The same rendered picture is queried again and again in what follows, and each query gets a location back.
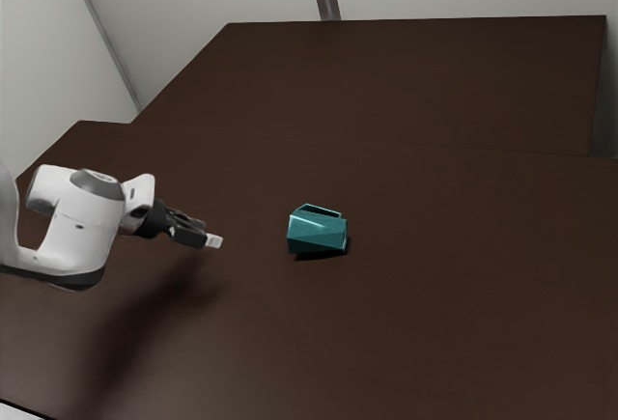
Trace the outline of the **teal faceted mug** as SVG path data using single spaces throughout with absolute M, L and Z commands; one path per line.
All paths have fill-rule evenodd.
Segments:
M 286 241 L 292 254 L 343 252 L 348 220 L 339 211 L 304 204 L 289 216 Z

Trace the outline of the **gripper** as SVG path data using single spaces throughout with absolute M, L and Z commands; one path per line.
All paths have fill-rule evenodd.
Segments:
M 136 235 L 152 239 L 163 233 L 178 244 L 192 248 L 219 249 L 223 237 L 206 233 L 204 221 L 192 218 L 180 210 L 166 207 L 162 200 L 155 200 Z

